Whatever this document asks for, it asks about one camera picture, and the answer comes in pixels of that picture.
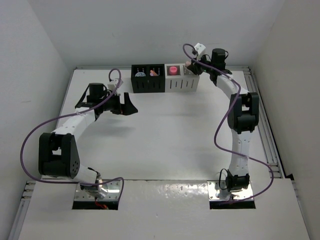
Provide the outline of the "pink mini stapler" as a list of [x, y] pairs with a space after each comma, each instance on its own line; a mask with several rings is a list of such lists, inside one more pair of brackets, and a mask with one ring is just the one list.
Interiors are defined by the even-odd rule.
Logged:
[[186, 61], [185, 62], [185, 67], [188, 69], [188, 70], [191, 70], [191, 65], [192, 63], [190, 61]]

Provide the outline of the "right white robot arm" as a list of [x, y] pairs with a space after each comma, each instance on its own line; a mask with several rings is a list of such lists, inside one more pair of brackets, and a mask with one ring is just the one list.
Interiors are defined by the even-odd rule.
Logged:
[[212, 50], [211, 59], [205, 54], [206, 47], [198, 43], [191, 47], [194, 57], [187, 69], [195, 75], [209, 74], [209, 79], [229, 99], [226, 117], [232, 133], [231, 161], [226, 170], [224, 190], [228, 192], [247, 189], [250, 183], [248, 168], [250, 140], [259, 123], [259, 96], [249, 92], [234, 79], [232, 72], [226, 69], [225, 60], [229, 53], [222, 48]]

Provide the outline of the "pink crayon tube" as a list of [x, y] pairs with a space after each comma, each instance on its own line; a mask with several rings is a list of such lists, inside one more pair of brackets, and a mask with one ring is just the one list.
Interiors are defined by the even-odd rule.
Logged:
[[167, 70], [169, 76], [178, 75], [178, 71], [179, 71], [179, 68], [177, 66], [169, 66]]

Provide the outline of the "blue cap glue stick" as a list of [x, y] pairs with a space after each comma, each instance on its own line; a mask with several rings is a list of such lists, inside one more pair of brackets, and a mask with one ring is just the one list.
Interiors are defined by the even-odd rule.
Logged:
[[135, 77], [145, 77], [145, 76], [146, 76], [146, 74], [144, 72], [137, 72], [135, 74]]

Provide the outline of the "black slotted container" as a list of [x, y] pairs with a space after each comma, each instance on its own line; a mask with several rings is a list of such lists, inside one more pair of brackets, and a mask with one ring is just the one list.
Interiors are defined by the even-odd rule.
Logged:
[[[150, 70], [158, 76], [150, 76]], [[137, 72], [143, 72], [145, 77], [135, 77]], [[131, 85], [134, 93], [164, 93], [165, 65], [164, 64], [133, 64], [131, 66]]]

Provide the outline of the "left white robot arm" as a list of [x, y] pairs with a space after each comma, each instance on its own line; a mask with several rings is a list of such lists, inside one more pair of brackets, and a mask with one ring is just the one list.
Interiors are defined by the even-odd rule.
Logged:
[[122, 83], [119, 79], [110, 80], [108, 85], [89, 83], [74, 107], [75, 114], [52, 132], [40, 135], [38, 171], [41, 175], [77, 182], [95, 199], [103, 199], [107, 195], [100, 173], [81, 164], [77, 141], [104, 112], [123, 116], [138, 112], [127, 92], [123, 94], [124, 103], [121, 103], [117, 89]]

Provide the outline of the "orange cap marker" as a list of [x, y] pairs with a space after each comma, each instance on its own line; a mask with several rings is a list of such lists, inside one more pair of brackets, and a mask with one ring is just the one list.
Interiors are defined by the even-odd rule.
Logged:
[[155, 71], [150, 70], [150, 76], [158, 76], [158, 74]]

